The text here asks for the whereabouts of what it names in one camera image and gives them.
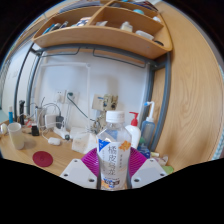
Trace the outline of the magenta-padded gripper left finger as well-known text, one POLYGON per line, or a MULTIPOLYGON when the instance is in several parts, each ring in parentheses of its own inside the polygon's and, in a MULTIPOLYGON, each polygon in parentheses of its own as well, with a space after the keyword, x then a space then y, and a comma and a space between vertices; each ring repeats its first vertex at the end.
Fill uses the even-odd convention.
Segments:
POLYGON ((99 161, 97 149, 88 152, 82 159, 72 159, 60 177, 84 188, 97 189, 99 161))

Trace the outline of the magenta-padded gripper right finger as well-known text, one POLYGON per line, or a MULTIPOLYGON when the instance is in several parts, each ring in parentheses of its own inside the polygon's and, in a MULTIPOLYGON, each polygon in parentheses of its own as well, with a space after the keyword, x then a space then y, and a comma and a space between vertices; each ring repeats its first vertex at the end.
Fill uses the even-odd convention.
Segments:
POLYGON ((147 159, 136 149, 131 149, 127 173, 128 189, 146 186, 165 176, 166 172, 155 159, 147 159))

